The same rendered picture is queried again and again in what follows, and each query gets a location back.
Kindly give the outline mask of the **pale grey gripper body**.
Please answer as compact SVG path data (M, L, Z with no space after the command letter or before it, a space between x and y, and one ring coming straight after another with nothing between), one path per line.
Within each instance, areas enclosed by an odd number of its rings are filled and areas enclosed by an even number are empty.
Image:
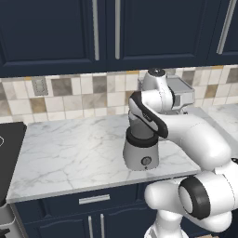
M172 108L174 112L179 112L195 102L194 89L178 76L168 76L167 84L175 94L175 104Z

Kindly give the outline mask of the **navy drawer front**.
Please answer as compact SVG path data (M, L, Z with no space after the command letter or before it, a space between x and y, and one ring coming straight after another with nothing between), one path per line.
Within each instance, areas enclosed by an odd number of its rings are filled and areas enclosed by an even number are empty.
M79 205L80 198L109 194L111 200L98 203ZM44 199L43 204L52 217L68 216L101 209L115 208L123 205L134 205L140 200L140 185L131 184L114 188L90 192L78 192L67 195L49 197Z

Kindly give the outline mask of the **grey wall socket plate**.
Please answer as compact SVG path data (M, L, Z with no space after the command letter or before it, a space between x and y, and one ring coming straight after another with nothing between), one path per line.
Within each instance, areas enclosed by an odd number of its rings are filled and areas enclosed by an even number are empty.
M33 92L35 96L47 96L48 90L46 85L46 79L44 77L34 78L32 80Z

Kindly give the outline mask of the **navy base cupboard door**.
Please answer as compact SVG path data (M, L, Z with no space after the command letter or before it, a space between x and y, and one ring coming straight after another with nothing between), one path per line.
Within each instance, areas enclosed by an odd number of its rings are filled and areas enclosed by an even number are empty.
M88 216L92 217L93 235L98 238L92 215L51 218L24 224L29 238L90 238Z
M146 205L108 209L104 215L105 238L144 238L156 218L156 211Z

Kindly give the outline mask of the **navy wall cupboard door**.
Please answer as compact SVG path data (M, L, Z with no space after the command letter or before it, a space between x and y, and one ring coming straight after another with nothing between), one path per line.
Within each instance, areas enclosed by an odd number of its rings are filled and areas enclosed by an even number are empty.
M230 0L221 0L218 17L207 57L207 65L238 64L238 0L232 16L231 26L228 32L223 54L219 55L217 53L218 42L226 17L229 2Z
M92 0L0 0L0 77L105 71L105 1L95 60Z
M106 0L110 71L204 66L221 0L121 0L120 59L115 0Z

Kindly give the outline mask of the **stove with black hob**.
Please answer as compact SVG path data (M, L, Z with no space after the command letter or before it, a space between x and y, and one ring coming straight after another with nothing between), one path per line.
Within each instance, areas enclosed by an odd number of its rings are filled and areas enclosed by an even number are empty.
M27 126L23 122L0 124L0 238L23 238L16 217L7 203Z

